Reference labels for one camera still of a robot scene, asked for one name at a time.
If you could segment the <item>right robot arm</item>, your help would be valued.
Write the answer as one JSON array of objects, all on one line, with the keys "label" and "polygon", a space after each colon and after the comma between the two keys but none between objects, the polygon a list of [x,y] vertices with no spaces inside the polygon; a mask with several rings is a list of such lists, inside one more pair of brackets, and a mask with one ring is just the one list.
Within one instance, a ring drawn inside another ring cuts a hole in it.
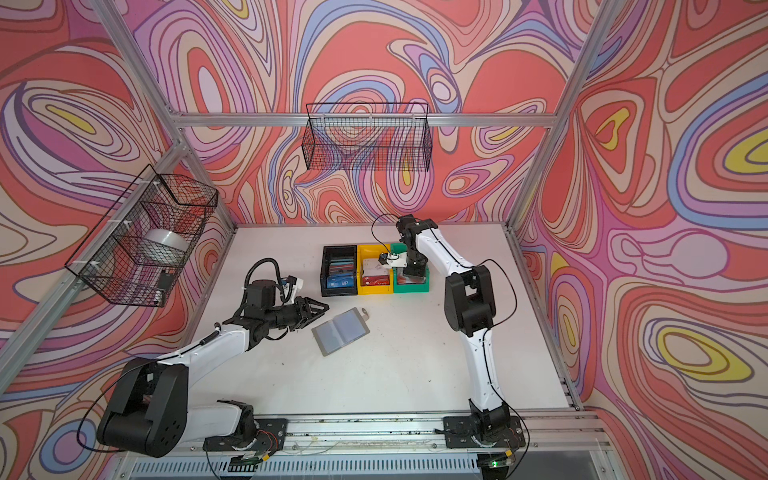
[{"label": "right robot arm", "polygon": [[444,314],[462,337],[470,378],[469,434],[489,444],[512,426],[509,404],[498,385],[492,331],[497,314],[491,273],[465,259],[445,239],[436,222],[404,215],[396,221],[406,252],[387,259],[407,276],[430,270],[444,277]]}]

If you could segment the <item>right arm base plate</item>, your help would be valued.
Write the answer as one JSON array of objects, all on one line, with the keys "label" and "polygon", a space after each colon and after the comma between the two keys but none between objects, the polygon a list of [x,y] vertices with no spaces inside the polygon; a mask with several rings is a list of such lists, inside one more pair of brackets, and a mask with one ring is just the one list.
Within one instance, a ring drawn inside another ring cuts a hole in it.
[{"label": "right arm base plate", "polygon": [[444,437],[449,449],[506,448],[517,451],[527,446],[526,430],[518,416],[490,427],[473,415],[446,416],[434,432]]}]

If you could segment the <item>grey card holder wallet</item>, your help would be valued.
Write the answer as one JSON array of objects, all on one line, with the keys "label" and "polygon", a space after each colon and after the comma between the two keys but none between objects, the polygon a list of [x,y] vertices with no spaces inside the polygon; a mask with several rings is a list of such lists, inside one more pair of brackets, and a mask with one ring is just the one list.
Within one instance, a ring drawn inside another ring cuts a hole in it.
[{"label": "grey card holder wallet", "polygon": [[365,308],[352,308],[312,329],[323,357],[327,357],[370,333]]}]

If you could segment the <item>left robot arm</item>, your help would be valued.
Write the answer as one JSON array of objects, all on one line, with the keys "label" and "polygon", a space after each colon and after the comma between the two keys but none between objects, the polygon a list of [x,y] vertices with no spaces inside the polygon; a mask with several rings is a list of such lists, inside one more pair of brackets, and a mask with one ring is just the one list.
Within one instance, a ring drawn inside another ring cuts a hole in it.
[{"label": "left robot arm", "polygon": [[248,450],[260,429],[251,405],[237,400],[192,407],[192,386],[244,354],[274,330],[301,330],[329,305],[299,295],[298,279],[256,280],[240,305],[212,333],[174,353],[129,362],[116,381],[96,429],[97,441],[118,451],[159,458],[178,444],[202,440],[215,448]]}]

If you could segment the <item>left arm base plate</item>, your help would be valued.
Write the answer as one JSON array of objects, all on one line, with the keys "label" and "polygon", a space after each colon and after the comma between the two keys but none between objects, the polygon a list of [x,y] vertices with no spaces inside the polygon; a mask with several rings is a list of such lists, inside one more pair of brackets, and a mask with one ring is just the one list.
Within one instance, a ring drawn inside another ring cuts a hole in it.
[{"label": "left arm base plate", "polygon": [[230,435],[206,438],[203,450],[274,454],[284,448],[287,427],[287,418],[254,418],[238,425]]}]

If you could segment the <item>white card red dot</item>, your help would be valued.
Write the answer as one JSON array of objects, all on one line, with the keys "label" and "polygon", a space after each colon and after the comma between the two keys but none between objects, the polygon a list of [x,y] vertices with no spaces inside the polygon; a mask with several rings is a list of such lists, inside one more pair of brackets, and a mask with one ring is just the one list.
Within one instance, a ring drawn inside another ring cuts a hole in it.
[{"label": "white card red dot", "polygon": [[424,276],[407,275],[402,272],[397,274],[397,282],[399,285],[420,285],[424,284],[426,278]]}]

